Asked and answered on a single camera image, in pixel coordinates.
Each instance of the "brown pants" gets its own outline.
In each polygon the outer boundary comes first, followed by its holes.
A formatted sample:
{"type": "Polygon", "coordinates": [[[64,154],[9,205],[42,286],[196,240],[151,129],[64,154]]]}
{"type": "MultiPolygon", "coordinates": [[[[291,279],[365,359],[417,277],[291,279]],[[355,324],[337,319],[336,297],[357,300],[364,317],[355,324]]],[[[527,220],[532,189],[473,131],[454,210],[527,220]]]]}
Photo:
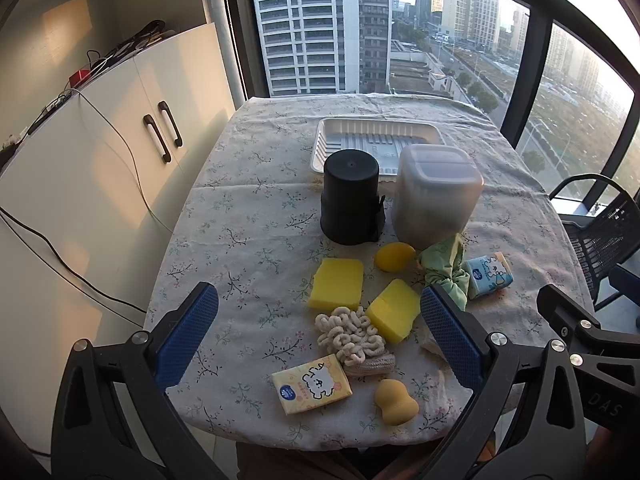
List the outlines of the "brown pants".
{"type": "MultiPolygon", "coordinates": [[[[439,441],[407,447],[374,480],[409,480],[439,441]]],[[[238,480],[366,480],[340,451],[296,451],[236,443],[238,480]]]]}

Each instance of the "window frame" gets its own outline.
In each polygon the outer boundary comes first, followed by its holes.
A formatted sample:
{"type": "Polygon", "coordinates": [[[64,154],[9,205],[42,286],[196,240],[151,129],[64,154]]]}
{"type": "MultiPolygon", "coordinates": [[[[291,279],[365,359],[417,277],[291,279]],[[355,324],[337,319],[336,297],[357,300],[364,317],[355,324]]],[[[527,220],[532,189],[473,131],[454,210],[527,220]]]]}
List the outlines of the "window frame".
{"type": "MultiPolygon", "coordinates": [[[[554,22],[581,40],[604,60],[632,89],[634,98],[612,152],[600,171],[613,177],[622,163],[640,120],[640,74],[612,40],[568,0],[513,0],[529,8],[529,25],[520,69],[500,132],[514,148],[518,144],[535,101],[546,63],[554,22]]],[[[246,97],[269,97],[266,72],[253,0],[225,0],[246,97]]],[[[582,203],[587,210],[605,186],[596,182],[582,203]]]]}

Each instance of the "screw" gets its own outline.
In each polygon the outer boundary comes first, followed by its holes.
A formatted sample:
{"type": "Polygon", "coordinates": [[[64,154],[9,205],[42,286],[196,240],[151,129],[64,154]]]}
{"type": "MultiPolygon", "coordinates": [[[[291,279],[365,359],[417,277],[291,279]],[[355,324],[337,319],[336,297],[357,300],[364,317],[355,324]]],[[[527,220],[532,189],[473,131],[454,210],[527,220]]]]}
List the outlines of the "screw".
{"type": "Polygon", "coordinates": [[[81,352],[82,350],[84,350],[87,347],[87,341],[86,339],[78,339],[78,341],[76,341],[74,343],[74,350],[76,352],[81,352]]]}
{"type": "Polygon", "coordinates": [[[146,332],[136,332],[131,336],[131,342],[134,345],[142,345],[149,341],[149,334],[146,332]]]}
{"type": "Polygon", "coordinates": [[[582,364],[582,356],[580,354],[571,354],[569,361],[571,361],[573,366],[580,366],[582,364]]]}
{"type": "Polygon", "coordinates": [[[551,348],[553,348],[556,352],[564,352],[564,343],[559,339],[553,339],[551,342],[551,348]]]}
{"type": "Polygon", "coordinates": [[[491,334],[491,342],[496,346],[503,346],[507,344],[507,336],[500,332],[494,332],[491,334]]]}

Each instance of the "tray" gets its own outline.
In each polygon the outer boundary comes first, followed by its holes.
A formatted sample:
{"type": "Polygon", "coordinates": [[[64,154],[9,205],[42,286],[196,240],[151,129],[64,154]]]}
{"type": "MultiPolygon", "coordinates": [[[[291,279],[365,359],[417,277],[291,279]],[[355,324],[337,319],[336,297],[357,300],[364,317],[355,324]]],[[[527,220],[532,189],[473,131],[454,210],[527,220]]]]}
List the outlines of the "tray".
{"type": "Polygon", "coordinates": [[[365,118],[324,118],[318,123],[311,170],[323,173],[326,158],[339,150],[362,150],[380,166],[380,180],[394,180],[400,152],[409,144],[444,144],[438,129],[428,123],[365,118]]]}

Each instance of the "blue gripper pad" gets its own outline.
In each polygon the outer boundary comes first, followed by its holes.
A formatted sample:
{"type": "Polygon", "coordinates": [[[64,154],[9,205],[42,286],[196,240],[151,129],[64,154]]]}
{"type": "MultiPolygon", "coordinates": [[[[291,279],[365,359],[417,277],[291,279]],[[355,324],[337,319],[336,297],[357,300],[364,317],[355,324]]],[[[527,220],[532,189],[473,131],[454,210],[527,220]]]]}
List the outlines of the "blue gripper pad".
{"type": "Polygon", "coordinates": [[[180,382],[217,313],[216,288],[210,283],[201,282],[177,311],[165,314],[165,317],[177,314],[179,319],[156,355],[156,384],[162,391],[180,382]]]}
{"type": "Polygon", "coordinates": [[[447,358],[458,382],[476,392],[484,383],[482,356],[451,311],[452,308],[458,309],[457,305],[443,289],[440,291],[444,294],[444,298],[433,286],[427,286],[422,290],[420,313],[447,358]]]}

